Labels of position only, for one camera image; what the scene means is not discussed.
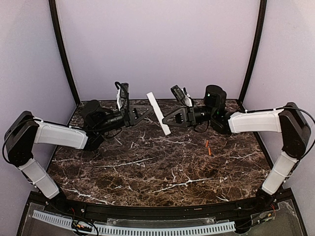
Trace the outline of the white remote control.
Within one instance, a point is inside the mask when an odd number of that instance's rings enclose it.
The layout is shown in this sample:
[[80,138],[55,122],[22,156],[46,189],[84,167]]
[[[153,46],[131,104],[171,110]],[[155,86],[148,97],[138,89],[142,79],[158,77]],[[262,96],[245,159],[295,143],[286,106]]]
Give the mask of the white remote control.
[[162,123],[164,116],[161,112],[161,109],[157,103],[157,100],[156,100],[154,94],[152,92],[149,92],[146,94],[146,96],[147,96],[151,106],[153,107],[153,111],[154,111],[154,113],[155,113],[155,115],[159,121],[159,124],[160,124],[165,136],[171,134],[171,131],[170,131],[168,125]]

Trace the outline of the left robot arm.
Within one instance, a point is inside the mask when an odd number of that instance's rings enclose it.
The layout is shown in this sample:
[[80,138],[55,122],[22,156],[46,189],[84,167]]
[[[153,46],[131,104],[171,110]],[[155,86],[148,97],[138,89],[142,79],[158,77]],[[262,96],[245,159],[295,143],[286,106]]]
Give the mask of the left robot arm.
[[52,144],[93,151],[108,139],[108,132],[137,125],[153,108],[130,105],[119,110],[102,107],[91,100],[81,111],[83,127],[66,126],[36,118],[30,111],[22,112],[7,130],[2,146],[4,160],[14,165],[47,199],[62,194],[55,181],[34,158],[34,144]]

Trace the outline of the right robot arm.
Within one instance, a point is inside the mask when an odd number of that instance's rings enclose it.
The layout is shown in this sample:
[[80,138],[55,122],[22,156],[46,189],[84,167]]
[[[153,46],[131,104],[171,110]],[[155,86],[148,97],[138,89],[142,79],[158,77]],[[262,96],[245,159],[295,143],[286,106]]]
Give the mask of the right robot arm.
[[260,187],[260,192],[265,195],[274,195],[289,178],[297,162],[310,151],[308,143],[311,128],[304,118],[306,111],[298,108],[293,102],[274,109],[229,112],[225,108],[226,92],[219,86],[206,87],[202,106],[196,106],[185,89],[174,86],[171,92],[183,106],[162,119],[165,125],[186,128],[206,122],[224,135],[242,132],[281,133],[282,151]]

